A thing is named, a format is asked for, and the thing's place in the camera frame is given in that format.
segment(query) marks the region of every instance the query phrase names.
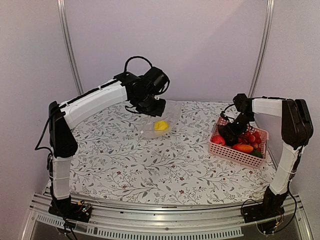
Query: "white backdrop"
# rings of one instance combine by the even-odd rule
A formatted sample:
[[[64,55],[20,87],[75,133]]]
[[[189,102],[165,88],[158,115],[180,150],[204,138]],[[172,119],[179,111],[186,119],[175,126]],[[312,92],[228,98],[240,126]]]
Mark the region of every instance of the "white backdrop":
[[[231,101],[247,93],[262,39],[267,0],[68,0],[84,91],[123,71],[134,55],[170,78],[165,98]],[[134,60],[128,71],[148,70]]]

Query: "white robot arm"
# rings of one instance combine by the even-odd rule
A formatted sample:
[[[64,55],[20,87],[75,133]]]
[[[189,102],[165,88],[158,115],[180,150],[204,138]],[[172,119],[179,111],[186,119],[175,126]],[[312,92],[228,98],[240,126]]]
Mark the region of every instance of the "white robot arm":
[[[135,107],[136,112],[126,107],[129,112],[152,117],[162,115],[166,101],[156,96],[168,89],[170,80],[148,60],[146,61],[151,68],[144,75],[136,76],[128,72],[128,62],[135,58],[146,60],[144,57],[131,57],[125,63],[124,72],[107,83],[70,101],[61,104],[54,101],[49,105],[50,146],[53,153],[48,163],[53,201],[49,209],[51,214],[82,222],[88,222],[90,218],[90,212],[87,211],[84,214],[74,214],[74,209],[79,207],[71,203],[69,192],[70,164],[78,149],[72,131],[79,123],[109,106],[124,101],[132,104],[130,109]]]
[[[301,155],[313,134],[313,126],[306,101],[284,98],[247,98],[238,94],[233,103],[240,112],[238,117],[226,126],[219,127],[226,145],[238,142],[238,135],[247,130],[247,124],[254,121],[255,114],[280,117],[283,149],[275,177],[264,193],[262,204],[242,209],[245,222],[254,222],[283,214],[284,200],[289,194],[289,182],[294,177]]]

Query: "yellow toy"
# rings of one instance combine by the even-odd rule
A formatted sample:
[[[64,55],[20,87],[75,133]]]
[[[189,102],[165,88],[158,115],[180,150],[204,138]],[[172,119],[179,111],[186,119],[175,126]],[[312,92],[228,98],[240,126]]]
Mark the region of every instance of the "yellow toy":
[[[155,131],[164,131],[164,130],[167,130],[169,128],[169,125],[166,121],[157,121],[155,124],[154,124],[154,130]]]

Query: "table surface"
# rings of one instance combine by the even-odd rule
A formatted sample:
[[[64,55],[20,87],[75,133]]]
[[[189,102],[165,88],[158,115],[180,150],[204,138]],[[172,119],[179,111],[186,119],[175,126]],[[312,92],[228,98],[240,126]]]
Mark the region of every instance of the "table surface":
[[[261,199],[275,175],[269,155],[254,169],[208,153],[212,128],[228,104],[183,102],[173,131],[155,139],[140,135],[147,116],[127,112],[125,103],[89,117],[73,131],[79,148],[70,192],[164,205]]]

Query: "metal frame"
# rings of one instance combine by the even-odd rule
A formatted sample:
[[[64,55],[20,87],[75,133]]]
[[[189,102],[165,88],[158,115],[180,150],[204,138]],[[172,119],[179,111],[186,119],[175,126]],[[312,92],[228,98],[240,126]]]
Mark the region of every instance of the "metal frame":
[[[83,195],[72,196],[73,201],[83,198]],[[296,217],[301,237],[303,240],[312,240],[301,200],[297,195],[295,199],[298,202]],[[241,227],[256,224],[244,222],[240,213],[242,203],[174,206],[99,200],[100,202],[87,197],[87,201],[91,202],[93,207],[92,216],[89,223],[76,223],[76,233],[113,240],[222,240],[240,237],[243,235]],[[63,219],[48,213],[50,204],[49,189],[44,195],[34,194],[24,230],[26,234],[22,240],[30,239],[35,221],[62,228]],[[293,199],[286,199],[283,206],[285,215],[294,212]]]
[[[257,88],[257,83],[259,80],[261,68],[265,58],[268,39],[270,35],[271,23],[272,23],[272,18],[274,14],[274,5],[275,5],[275,0],[268,0],[267,6],[266,6],[264,29],[263,29],[263,35],[262,35],[262,41],[261,41],[261,46],[259,50],[258,60],[254,69],[253,79],[252,79],[249,93],[248,93],[249,98],[252,98],[254,96]]]
[[[72,48],[70,33],[69,33],[69,27],[68,27],[68,21],[67,21],[67,13],[66,13],[66,7],[65,7],[65,1],[64,0],[57,0],[58,5],[58,11],[59,11],[59,17],[60,17],[60,23],[62,28],[62,34],[63,39],[65,43],[66,53],[69,58],[69,63],[73,75],[74,84],[76,87],[76,90],[79,95],[82,95],[84,93],[82,83],[80,80],[80,75],[77,68],[77,63],[74,55],[74,51]]]

